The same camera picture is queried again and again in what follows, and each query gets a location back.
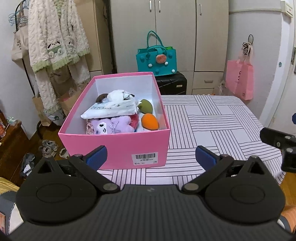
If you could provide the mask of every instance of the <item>blue gripper pad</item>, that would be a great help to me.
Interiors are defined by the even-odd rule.
[[[217,161],[219,160],[219,156],[217,156],[215,153],[209,151],[207,148],[203,146],[196,147],[195,158],[196,161],[206,171],[212,168],[214,165],[216,165]]]
[[[82,160],[92,169],[97,171],[107,160],[107,155],[107,148],[105,146],[99,146],[92,152],[83,156]]]

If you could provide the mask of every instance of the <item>bag handle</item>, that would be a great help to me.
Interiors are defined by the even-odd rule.
[[[152,50],[152,49],[156,49],[158,54],[164,54],[164,55],[167,55],[167,51],[166,51],[166,48],[161,46],[161,45],[154,45],[154,46],[151,46],[147,49],[147,58],[150,57],[150,54],[149,54],[149,51]]]
[[[20,25],[21,18],[24,18],[24,17],[25,17],[24,6],[23,6],[23,1],[21,1],[20,2],[20,11],[19,11],[19,14],[17,16],[17,25],[18,26]]]
[[[148,34],[147,34],[147,48],[149,48],[148,40],[149,40],[149,34],[150,34],[150,33],[154,33],[155,36],[156,36],[156,38],[157,38],[158,41],[160,42],[160,45],[163,46],[163,43],[162,43],[160,37],[157,35],[157,33],[155,33],[153,30],[150,30],[150,31],[148,32]]]
[[[239,58],[237,60],[237,63],[242,62],[242,63],[246,63],[246,64],[252,64],[254,49],[253,49],[253,46],[250,42],[248,42],[247,45],[248,45],[247,55],[244,54],[245,46],[243,45],[242,51],[239,54]]]

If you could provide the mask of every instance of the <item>purple plush toy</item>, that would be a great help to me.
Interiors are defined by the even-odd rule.
[[[94,135],[131,133],[134,132],[134,128],[129,125],[130,122],[131,118],[128,115],[111,119],[91,119],[86,125],[86,133]]]

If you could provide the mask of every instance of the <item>wardrobe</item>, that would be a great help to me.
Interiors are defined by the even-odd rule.
[[[85,55],[91,78],[112,73],[106,6],[103,0],[74,0],[91,53]]]
[[[228,0],[110,0],[117,72],[136,72],[138,48],[154,30],[177,53],[187,94],[211,94],[222,77],[228,39]],[[149,45],[159,44],[150,37]]]

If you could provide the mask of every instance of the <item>pink tote bag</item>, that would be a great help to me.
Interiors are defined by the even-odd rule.
[[[226,69],[226,88],[242,100],[251,100],[254,90],[253,46],[248,45],[247,55],[241,53],[238,60],[228,61]]]

